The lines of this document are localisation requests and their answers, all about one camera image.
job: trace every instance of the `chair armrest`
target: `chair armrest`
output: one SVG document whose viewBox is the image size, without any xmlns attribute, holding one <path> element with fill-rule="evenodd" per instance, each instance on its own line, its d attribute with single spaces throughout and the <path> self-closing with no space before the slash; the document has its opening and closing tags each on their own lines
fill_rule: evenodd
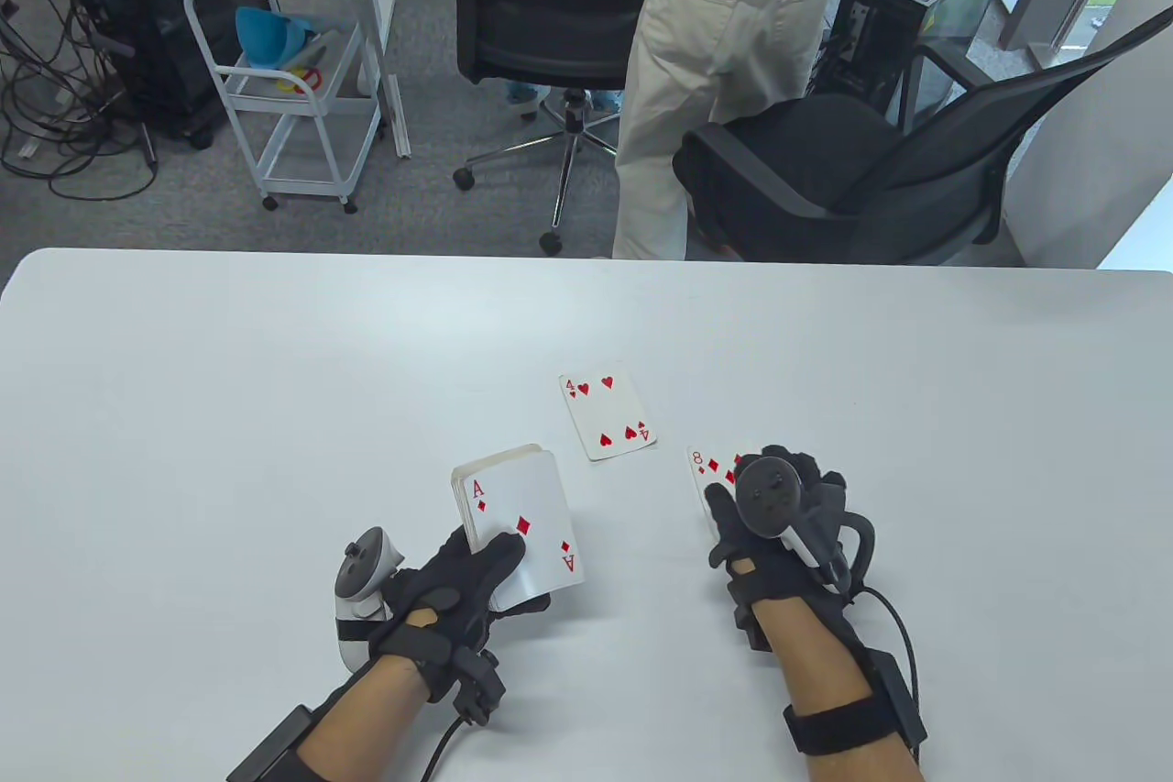
<svg viewBox="0 0 1173 782">
<path fill-rule="evenodd" d="M 922 40 L 913 46 L 913 56 L 924 56 L 949 74 L 965 90 L 992 86 L 994 79 L 975 64 L 957 46 L 943 40 Z"/>
<path fill-rule="evenodd" d="M 802 217 L 804 220 L 854 220 L 855 217 L 845 213 L 834 213 L 819 208 L 818 204 L 802 198 L 785 179 L 775 175 L 773 170 L 751 152 L 746 144 L 733 137 L 724 124 L 706 123 L 700 128 L 685 134 L 687 137 L 696 137 L 701 144 L 711 149 L 725 165 L 738 175 L 748 186 L 762 192 L 766 198 L 778 204 L 782 211 L 792 217 Z"/>
<path fill-rule="evenodd" d="M 924 75 L 925 60 L 933 61 L 948 77 L 952 79 L 965 90 L 979 89 L 983 86 L 991 86 L 994 79 L 975 64 L 957 46 L 947 43 L 945 40 L 921 40 L 913 46 L 913 54 L 909 56 L 908 69 L 900 87 L 900 120 L 897 128 L 903 134 L 913 134 L 913 121 L 916 116 L 916 103 L 920 98 L 921 77 Z"/>
</svg>

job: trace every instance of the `deck of cards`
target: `deck of cards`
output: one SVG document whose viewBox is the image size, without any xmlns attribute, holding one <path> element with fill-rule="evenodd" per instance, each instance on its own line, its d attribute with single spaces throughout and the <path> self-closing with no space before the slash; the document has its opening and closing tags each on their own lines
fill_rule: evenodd
<svg viewBox="0 0 1173 782">
<path fill-rule="evenodd" d="M 452 472 L 452 489 L 473 552 L 502 532 L 526 539 L 526 556 L 494 591 L 490 611 L 504 613 L 584 580 L 552 451 L 531 443 L 461 464 Z"/>
<path fill-rule="evenodd" d="M 592 462 L 656 442 L 631 376 L 621 363 L 558 376 L 575 430 Z"/>
</svg>

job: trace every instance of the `blue funnel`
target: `blue funnel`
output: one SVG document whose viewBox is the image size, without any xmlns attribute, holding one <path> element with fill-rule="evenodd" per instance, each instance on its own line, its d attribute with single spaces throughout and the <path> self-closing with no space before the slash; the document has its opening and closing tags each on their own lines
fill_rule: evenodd
<svg viewBox="0 0 1173 782">
<path fill-rule="evenodd" d="M 287 64 L 294 54 L 301 52 L 311 32 L 313 27 L 310 22 L 286 19 L 267 8 L 240 6 L 236 11 L 237 39 L 249 64 L 257 69 L 277 69 Z"/>
</svg>

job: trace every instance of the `chair base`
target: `chair base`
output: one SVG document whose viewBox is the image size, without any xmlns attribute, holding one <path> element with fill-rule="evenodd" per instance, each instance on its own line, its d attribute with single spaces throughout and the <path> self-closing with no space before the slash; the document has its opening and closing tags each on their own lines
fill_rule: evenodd
<svg viewBox="0 0 1173 782">
<path fill-rule="evenodd" d="M 611 158 L 616 154 L 616 149 L 609 142 L 603 141 L 603 137 L 599 137 L 598 134 L 592 132 L 591 128 L 617 120 L 619 114 L 611 113 L 611 115 L 603 116 L 599 120 L 591 120 L 590 103 L 586 100 L 586 91 L 583 89 L 567 89 L 563 91 L 562 100 L 563 113 L 561 116 L 556 111 L 550 110 L 545 102 L 542 102 L 540 107 L 542 115 L 558 125 L 557 131 L 545 134 L 544 137 L 534 137 L 533 141 L 523 141 L 521 144 L 506 145 L 506 148 L 495 149 L 490 154 L 474 155 L 474 157 L 467 158 L 465 165 L 459 166 L 452 175 L 453 183 L 456 183 L 456 188 L 460 191 L 469 191 L 476 184 L 476 178 L 473 175 L 474 165 L 481 165 L 483 162 L 493 162 L 495 158 L 509 157 L 509 155 L 522 154 L 526 149 L 535 148 L 535 145 L 552 144 L 555 141 L 565 140 L 565 148 L 562 154 L 562 175 L 558 178 L 558 196 L 554 203 L 554 217 L 550 220 L 549 232 L 545 232 L 538 239 L 538 245 L 547 257 L 555 257 L 562 250 L 558 225 L 562 225 L 562 212 L 567 204 L 567 191 L 570 188 L 570 171 L 574 169 L 575 155 L 583 149 L 583 145 L 591 145 L 595 149 L 599 149 L 601 152 L 610 155 Z"/>
</svg>

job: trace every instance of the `white wall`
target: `white wall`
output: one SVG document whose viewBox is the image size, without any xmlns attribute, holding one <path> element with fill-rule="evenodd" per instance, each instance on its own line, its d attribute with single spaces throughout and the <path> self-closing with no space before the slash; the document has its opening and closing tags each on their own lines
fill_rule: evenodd
<svg viewBox="0 0 1173 782">
<path fill-rule="evenodd" d="M 1120 0 L 1090 52 L 1168 6 Z M 1006 184 L 1006 222 L 1026 265 L 1097 267 L 1171 175 L 1173 28 L 1050 113 Z"/>
</svg>

